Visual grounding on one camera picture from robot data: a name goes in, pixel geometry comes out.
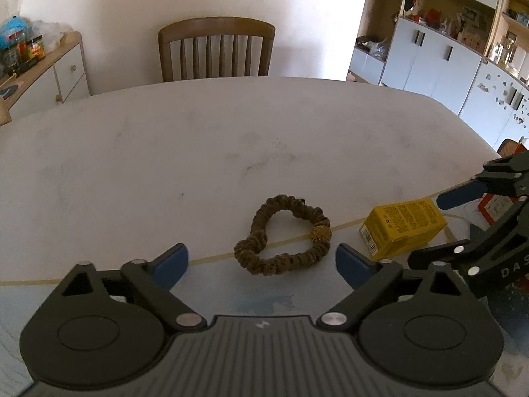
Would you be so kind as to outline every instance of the cardboard box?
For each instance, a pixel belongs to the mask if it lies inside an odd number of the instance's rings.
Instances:
[[[373,261],[427,245],[446,226],[429,199],[375,207],[360,228]]]

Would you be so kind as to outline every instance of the beige tape line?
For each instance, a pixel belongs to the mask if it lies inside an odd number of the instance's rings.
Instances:
[[[430,196],[423,197],[423,198],[424,199],[431,199],[432,197],[435,197],[435,196],[437,196],[439,194],[442,194],[442,193],[446,193],[448,191],[451,191],[452,189],[459,188],[460,186],[466,185],[467,183],[468,183],[468,181],[467,182],[463,182],[462,184],[455,185],[455,186],[453,186],[451,188],[444,189],[443,191],[439,191],[438,193],[435,193],[435,194],[432,194]],[[351,222],[347,222],[347,223],[342,224],[342,225],[337,225],[337,226],[331,227],[331,230],[332,230],[332,232],[344,230],[346,228],[353,227],[355,225],[361,224],[365,220],[366,220],[366,217],[361,218],[361,219],[357,219],[355,221],[351,221]],[[450,240],[450,234],[446,233],[446,232],[445,232],[445,234],[447,235],[447,239]],[[291,244],[291,243],[299,242],[299,241],[302,241],[302,240],[309,240],[309,239],[310,239],[310,235],[309,234],[305,234],[303,236],[293,237],[291,239],[281,240],[281,241],[274,242],[274,243],[269,243],[269,244],[267,244],[266,247],[267,248],[279,248],[281,246],[286,246],[286,245]],[[197,260],[191,260],[189,262],[189,265],[190,266],[197,266],[197,265],[200,265],[200,264],[209,264],[211,262],[227,260],[227,259],[230,259],[230,258],[233,258],[233,252],[223,253],[221,255],[213,255],[211,257],[200,258],[200,259],[197,259]],[[50,284],[58,284],[59,282],[61,282],[61,280],[62,279],[50,279],[50,280],[43,280],[43,281],[3,281],[3,282],[0,282],[0,286],[50,285]]]

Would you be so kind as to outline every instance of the chair backrest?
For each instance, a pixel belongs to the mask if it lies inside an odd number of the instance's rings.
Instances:
[[[171,59],[171,42],[180,41],[180,73],[182,80],[187,80],[186,46],[185,39],[193,39],[193,79],[200,75],[200,63],[198,57],[198,38],[206,39],[206,77],[213,77],[211,36],[220,36],[219,44],[219,77],[225,76],[224,59],[224,36],[233,36],[232,49],[232,72],[231,76],[237,76],[237,57],[239,54],[238,36],[247,36],[246,58],[244,61],[244,75],[250,75],[250,64],[252,55],[252,37],[262,37],[261,57],[259,60],[259,76],[268,76],[268,68],[272,57],[273,39],[276,28],[267,22],[251,18],[236,18],[218,16],[212,18],[186,19],[172,23],[160,30],[158,33],[158,46],[160,47],[160,63],[162,66],[162,78],[164,82],[172,82],[173,61]]]

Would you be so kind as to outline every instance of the white wall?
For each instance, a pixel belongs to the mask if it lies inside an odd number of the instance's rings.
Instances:
[[[161,82],[157,34],[199,16],[276,26],[270,75],[345,80],[364,0],[21,0],[20,14],[81,32],[92,93]]]

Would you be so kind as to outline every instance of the jar lid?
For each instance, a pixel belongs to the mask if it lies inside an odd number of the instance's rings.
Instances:
[[[38,36],[38,37],[32,38],[31,40],[28,40],[26,43],[32,44],[32,43],[38,42],[40,40],[42,40],[42,36]]]

